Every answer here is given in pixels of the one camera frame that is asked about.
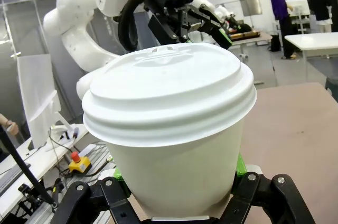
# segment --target person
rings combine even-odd
[[[332,4],[331,0],[309,0],[309,6],[316,15],[316,23],[321,33],[332,32]]]
[[[295,59],[296,54],[294,54],[294,47],[285,39],[286,35],[293,34],[291,19],[287,11],[288,8],[291,11],[293,8],[288,6],[285,0],[271,0],[271,4],[273,6],[275,18],[279,21],[280,25],[281,40],[284,48],[284,56],[282,59]]]
[[[19,132],[19,128],[15,122],[8,120],[4,115],[0,113],[0,125],[8,128],[12,125],[11,130],[9,133],[15,136]]]

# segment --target keyboard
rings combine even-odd
[[[23,174],[19,165],[15,165],[0,178],[0,197],[12,186],[12,184]]]

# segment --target floor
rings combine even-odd
[[[240,54],[239,47],[233,47],[230,51],[235,54]],[[295,60],[282,60],[283,53],[270,52],[268,46],[256,46],[251,45],[245,48],[245,54],[248,54],[249,58],[246,61],[248,67],[252,70],[255,81],[263,81],[264,84],[256,85],[257,89],[270,88],[284,85],[294,85],[306,82],[305,80],[305,66],[301,53]],[[310,82],[319,82],[323,86],[325,85],[326,67],[330,64],[330,61],[334,59],[327,58],[312,58],[309,59],[308,64],[308,78]],[[336,61],[336,74],[338,75],[338,58]]]

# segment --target person's hand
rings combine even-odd
[[[7,126],[10,127],[11,126],[11,130],[9,131],[9,133],[13,136],[15,136],[18,132],[19,132],[19,127],[17,126],[17,124],[15,122],[12,121],[8,121],[7,122]]]

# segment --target purple shirt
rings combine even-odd
[[[273,11],[277,20],[282,20],[289,16],[285,0],[271,0]]]

